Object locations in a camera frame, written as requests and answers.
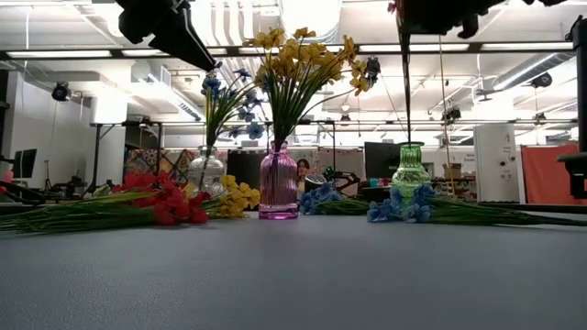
desk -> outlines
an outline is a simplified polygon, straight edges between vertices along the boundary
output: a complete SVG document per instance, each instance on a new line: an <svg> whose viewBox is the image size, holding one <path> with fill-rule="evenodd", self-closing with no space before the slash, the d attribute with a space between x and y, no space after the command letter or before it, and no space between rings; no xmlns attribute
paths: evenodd
<svg viewBox="0 0 587 330"><path fill-rule="evenodd" d="M248 219L0 233L2 330L584 330L587 231Z"/></svg>

ceiling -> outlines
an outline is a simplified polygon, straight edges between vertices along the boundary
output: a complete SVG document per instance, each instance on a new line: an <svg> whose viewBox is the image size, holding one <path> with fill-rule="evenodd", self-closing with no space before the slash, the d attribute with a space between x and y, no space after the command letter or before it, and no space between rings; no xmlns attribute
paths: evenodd
<svg viewBox="0 0 587 330"><path fill-rule="evenodd" d="M318 13L309 14L312 2L297 1L300 13L299 26L318 24ZM395 20L387 13L387 0L343 0L333 43L340 43L342 35L352 36L357 43L397 43ZM242 39L281 23L277 0L200 0L193 5L194 27L209 46L239 44ZM569 0L561 5L544 8L540 4L524 5L522 0L512 0L499 5L481 17L480 31L471 41L562 41L570 25L579 13L587 11L587 0ZM43 49L95 49L95 48L146 48L145 43L132 45L119 37L114 5L93 5L91 1L43 0L0 2L0 50ZM441 42L461 42L456 37L458 29L442 37ZM436 36L414 36L413 42L438 43ZM445 54L444 56L414 54L411 58L411 95L413 117L436 120L441 118L442 100L454 94L448 105L458 105L463 119L530 119L539 111L547 111L547 118L574 118L572 105L576 98L574 60L569 60L548 72L553 84L548 88L515 86L506 92L489 95L488 103L479 103L475 96L478 89L488 89L489 79L502 76L532 58L534 53L484 53ZM200 85L204 73L176 59L147 61L151 68L163 66L172 75L172 87L194 105L203 102ZM253 69L258 59L223 59L226 67ZM404 82L401 57L380 55L382 78L368 93L359 97L339 97L324 104L320 119L339 119L341 106L350 107L352 120L395 120L405 118ZM70 60L29 61L30 70L97 71L112 77L119 67L129 67L134 60ZM224 75L230 79L231 73ZM122 87L128 82L120 82ZM349 78L327 87L327 93L339 94L348 90ZM130 106L132 113L157 116L163 106L150 100L148 94L139 95L138 102ZM178 119L169 109L162 117Z"/></svg>

white wall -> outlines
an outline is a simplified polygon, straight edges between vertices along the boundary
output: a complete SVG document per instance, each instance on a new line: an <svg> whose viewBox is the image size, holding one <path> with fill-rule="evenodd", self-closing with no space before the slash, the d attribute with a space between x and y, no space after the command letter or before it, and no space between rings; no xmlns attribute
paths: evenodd
<svg viewBox="0 0 587 330"><path fill-rule="evenodd" d="M90 110L84 107L82 112L80 104L73 101L56 103L50 92L24 82L16 71L9 75L7 101L11 108L6 112L2 154L14 158L19 150L37 150L33 176L26 179L28 186L45 186L46 160L51 183L67 182L76 173L83 178Z"/></svg>

glass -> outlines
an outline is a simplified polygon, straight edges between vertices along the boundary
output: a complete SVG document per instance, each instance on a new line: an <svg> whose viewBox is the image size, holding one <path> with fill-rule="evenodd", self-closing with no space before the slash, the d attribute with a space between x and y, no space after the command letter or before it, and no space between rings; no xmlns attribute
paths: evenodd
<svg viewBox="0 0 587 330"><path fill-rule="evenodd" d="M287 141L273 141L260 164L259 219L296 218L297 164L287 154Z"/></svg>
<svg viewBox="0 0 587 330"><path fill-rule="evenodd" d="M218 196L224 192L220 178L225 175L224 163L216 158L216 148L201 146L200 156L190 163L188 180L195 186L195 193L206 192Z"/></svg>
<svg viewBox="0 0 587 330"><path fill-rule="evenodd" d="M415 189L423 183L430 183L430 175L422 166L422 142L402 143L400 166L392 177L392 187L399 190L404 205L412 203Z"/></svg>

